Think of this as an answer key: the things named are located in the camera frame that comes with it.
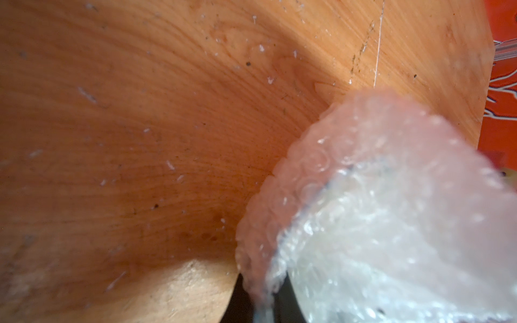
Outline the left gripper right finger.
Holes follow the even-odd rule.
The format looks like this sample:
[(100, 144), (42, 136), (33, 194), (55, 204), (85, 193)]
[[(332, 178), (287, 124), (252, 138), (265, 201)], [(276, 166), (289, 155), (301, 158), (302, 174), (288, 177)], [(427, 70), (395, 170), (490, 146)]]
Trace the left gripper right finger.
[(274, 323), (306, 323), (289, 275), (274, 295), (273, 317)]

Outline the clear bubble wrap sheet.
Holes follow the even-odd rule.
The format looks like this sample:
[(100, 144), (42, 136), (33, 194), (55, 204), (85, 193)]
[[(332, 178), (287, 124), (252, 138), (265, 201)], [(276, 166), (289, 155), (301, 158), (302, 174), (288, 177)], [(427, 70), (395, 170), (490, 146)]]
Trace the clear bubble wrap sheet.
[(333, 104), (249, 201), (253, 322), (289, 275), (306, 322), (515, 322), (516, 190), (443, 117), (386, 90)]

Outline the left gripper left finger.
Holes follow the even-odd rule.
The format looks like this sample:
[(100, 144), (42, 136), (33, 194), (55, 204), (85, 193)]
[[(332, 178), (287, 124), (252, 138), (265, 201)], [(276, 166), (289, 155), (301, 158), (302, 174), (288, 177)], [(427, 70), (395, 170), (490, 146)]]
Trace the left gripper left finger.
[(238, 275), (230, 301), (220, 323), (253, 323), (254, 306), (244, 290), (243, 276)]

